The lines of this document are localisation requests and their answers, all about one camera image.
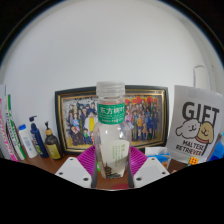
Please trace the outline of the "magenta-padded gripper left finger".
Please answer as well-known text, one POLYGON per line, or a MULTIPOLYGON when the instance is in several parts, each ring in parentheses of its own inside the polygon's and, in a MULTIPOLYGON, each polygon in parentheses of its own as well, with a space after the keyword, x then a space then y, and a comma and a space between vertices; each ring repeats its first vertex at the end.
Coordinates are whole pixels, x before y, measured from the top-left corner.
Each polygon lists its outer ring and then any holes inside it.
POLYGON ((55 175, 84 188, 95 188, 98 175, 95 147, 91 146, 78 157, 69 157, 55 175))

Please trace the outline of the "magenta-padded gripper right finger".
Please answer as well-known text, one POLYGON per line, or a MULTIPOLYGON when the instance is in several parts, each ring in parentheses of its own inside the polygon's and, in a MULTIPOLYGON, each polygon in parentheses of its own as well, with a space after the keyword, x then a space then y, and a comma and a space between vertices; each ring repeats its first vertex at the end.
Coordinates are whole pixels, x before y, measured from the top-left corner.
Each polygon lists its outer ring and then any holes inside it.
POLYGON ((147 157, 140 150, 131 147, 128 164, 128 185, 140 188, 157 181, 169 172, 156 157, 147 157))

